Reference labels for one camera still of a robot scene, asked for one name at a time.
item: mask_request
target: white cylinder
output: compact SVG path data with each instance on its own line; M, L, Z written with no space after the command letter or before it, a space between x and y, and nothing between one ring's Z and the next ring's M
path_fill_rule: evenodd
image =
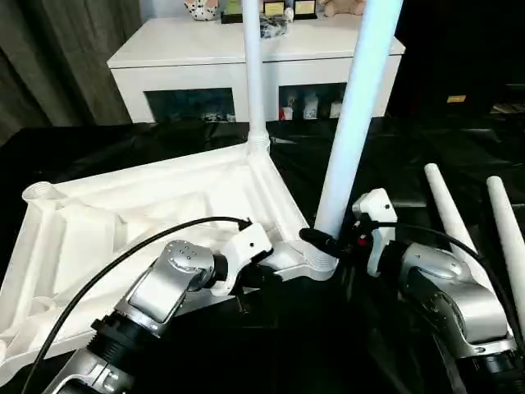
M519 327L525 332L525 243L509 197L501 179L491 176L489 187L492 211L500 235L501 248L507 264L510 286L518 311Z
M427 175L428 183L432 195L434 196L434 201L436 201L437 211L440 214L445 232L477 252L476 246L474 246L473 240L470 237L470 234L468 234L465 223L463 223L463 219L452 199L452 195L450 195L449 189L445 184L445 180L443 179L438 166L434 163L427 164L425 166L425 174ZM491 280L486 275L485 269L483 269L475 259L465 253L458 246L450 245L450 247L458 259L467 263L472 277L476 282L494 293L494 288L492 287Z
M368 0L365 8L315 222L315 228L335 237L345 217L402 4L403 0ZM315 249L307 259L321 271L336 265Z
M248 82L250 151L268 150L270 138L266 130L263 98L263 60L261 59L261 26L259 0L243 0L244 53Z

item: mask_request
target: wall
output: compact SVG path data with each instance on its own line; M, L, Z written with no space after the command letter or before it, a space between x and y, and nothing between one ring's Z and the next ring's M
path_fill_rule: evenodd
M142 20L170 18L186 13L183 0L140 0Z

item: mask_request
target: white plastic part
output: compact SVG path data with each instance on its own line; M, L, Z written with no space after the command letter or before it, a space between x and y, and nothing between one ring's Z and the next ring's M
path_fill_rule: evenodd
M354 216L359 219L361 214L367 213L368 216L377 222L397 222L397 214L394 205L390 201L385 189L374 189L362 195L352 205ZM378 277L377 266L383 250L395 240L395 228L381 227L372 231L373 246L370 257L368 258L368 275Z
M368 0L363 15L315 222L315 228L334 237L345 217L402 4ZM336 267L334 258L313 247L308 261L319 271Z
M498 176L491 176L486 180L486 184L489 188L495 224L509 271L510 286L518 311L519 327L522 332L525 332L525 242L523 242L523 235L514 216L503 181Z
M248 145L174 158L61 184L30 186L28 203L0 289L0 386L33 361L57 316L105 264L132 245L195 218L232 216L260 223L274 253L265 264L284 279L319 278L304 259L299 230L307 227L267 152ZM215 222L154 242L115 268L75 308L49 356L85 346L89 325L110 312L131 283L182 239L219 251L238 233ZM229 297L188 296L181 313Z
M249 103L248 144L250 151L268 151L270 149L270 137L266 130L266 118L264 115L259 1L243 0L242 8Z
M470 249L477 252L476 246L474 246L473 240L468 234L467 228L463 223L463 219L459 214L459 211L450 195L449 189L445 184L445 180L440 173L439 168L434 163L427 164L425 166L425 174L428 179L428 183L431 188L432 195L436 201L437 210L440 214L441 221L443 223L443 228L445 232L457 239L458 241L463 242ZM456 245L450 245L454 255L467 263L470 268L472 277L480 285L486 287L494 293L494 288L492 287L491 280L486 275L485 269L470 255L465 253Z
M232 236L221 248L221 254L228 260L228 274L226 280L217 281L212 287L214 296L227 296L237 281L240 270L252 261L254 256L272 250L272 243L259 223L244 229L239 234Z

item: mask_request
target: black cable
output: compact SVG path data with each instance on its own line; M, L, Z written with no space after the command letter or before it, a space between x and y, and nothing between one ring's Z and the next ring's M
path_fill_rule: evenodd
M148 239L141 241L137 245L133 246L132 248L128 249L126 252L121 254L119 257L114 259L110 264L108 264L106 267L104 267L99 273L97 273L94 277L91 278L89 282L86 283L84 287L80 289L78 293L71 299L70 303L67 305L67 307L62 311L60 317L58 318L55 325L52 327L51 332L49 333L46 340L43 342L42 348L40 349L39 353L36 356L36 359L34 359L33 366L31 367L30 373L25 380L24 388L22 389L21 394L27 394L30 382L32 377L34 376L34 373L36 369L39 367L39 364L43 361L43 358L45 357L46 353L48 353L49 347L51 347L53 341L55 340L55 337L58 334L58 331L60 331L60 328L66 321L67 317L71 314L71 311L76 307L76 305L80 302L82 297L86 295L86 293L91 290L91 288L100 280L102 279L107 273L109 273L112 269L114 269L118 264L122 263L124 260L128 259L132 254L138 252L139 250L143 249L145 246L160 240L164 236L168 236L176 231L184 230L187 227L192 227L197 224L207 223L207 222L234 222L239 224L240 230L243 230L247 226L251 224L248 220L242 220L238 218L230 218L227 216L215 216L210 218L202 218L202 219L195 219L190 222L182 223L177 226L170 227L164 231L159 232L158 234L155 234L154 236L150 236Z
M404 228L408 230L427 232L429 234L439 236L441 239L448 241L449 243L453 245L458 246L466 254L468 254L470 257L475 259L485 269L486 275L489 277L489 280L491 281L492 286L494 287L495 293L500 299L500 303L503 306L505 314L507 315L507 319L509 320L509 325L512 328L512 331L514 333L514 339L516 341L516 344L522 356L525 356L525 345L523 344L523 337L521 335L521 330L518 325L518 315L516 313L516 309L513 307L513 304L510 302L509 298L507 297L507 294L503 286L501 285L500 279L498 279L498 277L494 274L494 272L492 271L492 268L486 263L486 260L483 257L481 257L478 253L470 249L460 240L457 240L456 238L449 236L448 234L445 234L442 231L437 231L429 227L422 227L422 226L416 226L413 224L397 223L397 222L363 223L363 227L371 228L371 229L380 228L380 227L393 227L393 228Z

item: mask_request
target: table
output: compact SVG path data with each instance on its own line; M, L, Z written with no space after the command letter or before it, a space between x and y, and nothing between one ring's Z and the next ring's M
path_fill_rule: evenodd
M525 224L524 126L525 118L520 117L374 119L352 199L384 187L400 221L440 228L422 171L424 164L437 163L474 242L508 286L484 185L488 176L501 176L518 221ZM267 127L274 140L272 158L304 216L313 222L336 123L271 122ZM26 186L236 144L246 132L245 124L198 121L21 131L0 148L4 193L0 261L5 262L0 277L23 218L20 195ZM421 234L410 236L436 243ZM152 349L151 360L160 360L161 352L171 362L145 363L134 392L176 385L186 370L202 376L196 383L203 390L219 386L233 392L349 392L363 385L381 392L406 392L407 387L413 392L450 390L443 363L435 352L430 357L431 338L404 323L411 322L408 311L385 310L379 304L392 305L381 298L382 289L366 278L359 282L350 306L335 285L335 281L296 279L278 295L253 294L254 313L248 317L240 317L238 305L229 301L179 318L177 327ZM393 337L381 330L386 323ZM297 329L304 327L308 335ZM320 342L312 332L328 333L333 342ZM425 358L418 359L418 348L425 351ZM64 355L46 361L35 388L45 386L66 359ZM372 381L370 371L375 375ZM0 393L19 392L26 374L27 369L20 371ZM234 387L230 387L231 376L238 379Z

